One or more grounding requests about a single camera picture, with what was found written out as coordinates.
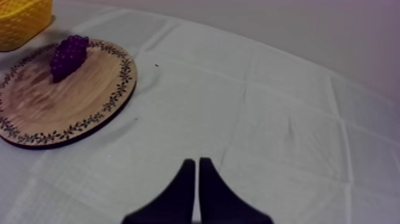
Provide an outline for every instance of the yellow basket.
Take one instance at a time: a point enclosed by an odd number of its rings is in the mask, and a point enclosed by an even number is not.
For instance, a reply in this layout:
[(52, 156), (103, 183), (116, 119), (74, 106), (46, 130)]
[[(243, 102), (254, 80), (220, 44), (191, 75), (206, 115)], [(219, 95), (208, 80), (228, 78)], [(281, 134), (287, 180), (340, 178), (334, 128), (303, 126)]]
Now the yellow basket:
[(52, 0), (0, 0), (0, 51), (24, 45), (51, 22)]

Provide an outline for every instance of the purple grape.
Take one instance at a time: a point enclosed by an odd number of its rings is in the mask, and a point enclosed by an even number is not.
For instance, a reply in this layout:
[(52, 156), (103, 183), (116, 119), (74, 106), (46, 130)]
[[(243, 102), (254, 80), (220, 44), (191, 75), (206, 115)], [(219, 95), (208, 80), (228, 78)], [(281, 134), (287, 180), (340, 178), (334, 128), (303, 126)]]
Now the purple grape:
[(50, 62), (53, 82), (57, 83), (74, 73), (87, 59), (89, 38), (69, 36), (55, 50)]

